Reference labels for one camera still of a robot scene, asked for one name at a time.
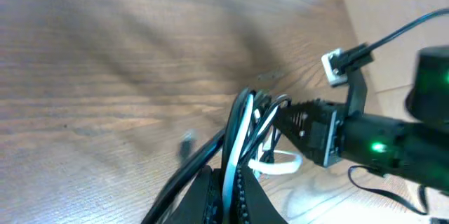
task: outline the green led indicator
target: green led indicator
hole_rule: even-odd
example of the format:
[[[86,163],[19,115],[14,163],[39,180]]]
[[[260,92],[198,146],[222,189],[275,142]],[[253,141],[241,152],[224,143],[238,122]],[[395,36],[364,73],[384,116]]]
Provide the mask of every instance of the green led indicator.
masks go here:
[[[387,146],[383,143],[373,143],[371,149],[375,152],[383,153],[387,151]]]

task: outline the beige wall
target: beige wall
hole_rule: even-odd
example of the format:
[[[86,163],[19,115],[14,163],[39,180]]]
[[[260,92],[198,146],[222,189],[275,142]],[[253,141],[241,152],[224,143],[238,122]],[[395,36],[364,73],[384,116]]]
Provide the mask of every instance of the beige wall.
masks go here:
[[[406,23],[449,7],[449,0],[345,0],[359,42],[372,43]],[[425,46],[449,44],[449,17],[430,20],[377,49],[370,64],[379,104],[386,116],[411,119],[403,100],[411,88],[417,51]],[[412,197],[417,185],[408,182]],[[429,193],[431,215],[449,218],[449,198]]]

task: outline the wood grain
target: wood grain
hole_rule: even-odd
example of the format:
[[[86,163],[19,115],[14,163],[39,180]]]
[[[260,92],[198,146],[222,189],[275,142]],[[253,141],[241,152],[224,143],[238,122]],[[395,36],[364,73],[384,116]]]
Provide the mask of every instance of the wood grain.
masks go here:
[[[209,139],[244,86],[343,100],[319,58],[356,44],[343,0],[0,3],[2,223],[139,223],[187,130]],[[262,184],[291,223],[405,211],[352,187],[347,167],[306,162]],[[402,180],[359,178],[408,197]]]

